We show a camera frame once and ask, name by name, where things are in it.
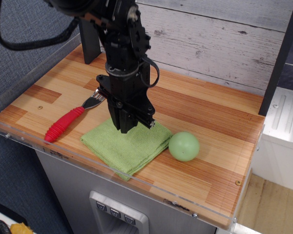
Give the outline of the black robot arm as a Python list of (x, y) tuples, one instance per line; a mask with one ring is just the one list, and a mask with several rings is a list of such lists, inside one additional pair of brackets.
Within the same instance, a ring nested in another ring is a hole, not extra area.
[(107, 75), (96, 77), (98, 92), (106, 98), (114, 126), (126, 134), (138, 123), (155, 125), (155, 108), (147, 97), (150, 68), (158, 66), (147, 56), (150, 36), (141, 23), (133, 0), (50, 0), (68, 16), (94, 25), (105, 49)]

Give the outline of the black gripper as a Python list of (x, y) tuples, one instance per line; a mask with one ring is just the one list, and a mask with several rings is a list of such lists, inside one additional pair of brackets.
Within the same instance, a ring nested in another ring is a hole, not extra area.
[(142, 62), (129, 70), (105, 64), (108, 73), (96, 77), (99, 93), (107, 99), (108, 110), (117, 130), (126, 134), (138, 123), (155, 126), (155, 108), (147, 97), (150, 88), (150, 64)]

